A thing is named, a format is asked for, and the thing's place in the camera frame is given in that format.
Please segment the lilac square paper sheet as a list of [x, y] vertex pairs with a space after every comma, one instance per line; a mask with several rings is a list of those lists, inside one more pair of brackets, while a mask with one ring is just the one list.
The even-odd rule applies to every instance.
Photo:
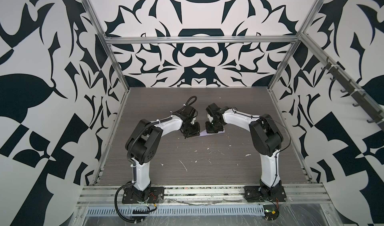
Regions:
[[212, 135], [218, 135], [218, 134], [224, 134], [224, 133], [225, 133], [225, 131], [216, 132], [216, 133], [208, 133], [207, 130], [204, 130], [204, 131], [200, 132], [200, 137], [212, 136]]

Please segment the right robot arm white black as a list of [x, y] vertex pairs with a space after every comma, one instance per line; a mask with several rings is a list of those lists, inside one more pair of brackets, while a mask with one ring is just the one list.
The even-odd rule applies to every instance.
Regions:
[[210, 104], [206, 111], [208, 134], [222, 132], [225, 125], [234, 125], [250, 133], [253, 146], [261, 157], [261, 187], [267, 192], [280, 187], [279, 154], [284, 137], [276, 125], [277, 122], [268, 114], [249, 115], [231, 107], [220, 108], [215, 103]]

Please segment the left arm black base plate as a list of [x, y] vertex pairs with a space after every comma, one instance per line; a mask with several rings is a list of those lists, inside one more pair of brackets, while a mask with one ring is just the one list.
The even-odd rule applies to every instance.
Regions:
[[152, 187], [149, 185], [144, 191], [135, 187], [125, 188], [123, 193], [123, 204], [148, 203], [155, 204], [164, 199], [164, 187]]

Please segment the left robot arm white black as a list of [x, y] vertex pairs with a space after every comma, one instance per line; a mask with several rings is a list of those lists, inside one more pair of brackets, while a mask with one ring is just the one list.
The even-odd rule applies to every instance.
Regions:
[[181, 132], [184, 138], [200, 135], [200, 124], [196, 122], [198, 111], [185, 105], [181, 111], [171, 113], [167, 118], [141, 120], [126, 143], [128, 160], [133, 164], [133, 188], [139, 193], [150, 188], [150, 161], [155, 156], [160, 140], [172, 132]]

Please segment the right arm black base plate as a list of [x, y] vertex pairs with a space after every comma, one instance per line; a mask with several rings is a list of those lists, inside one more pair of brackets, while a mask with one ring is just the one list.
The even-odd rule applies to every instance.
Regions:
[[287, 195], [284, 187], [281, 184], [269, 188], [266, 185], [261, 186], [245, 186], [244, 198], [247, 202], [285, 202]]

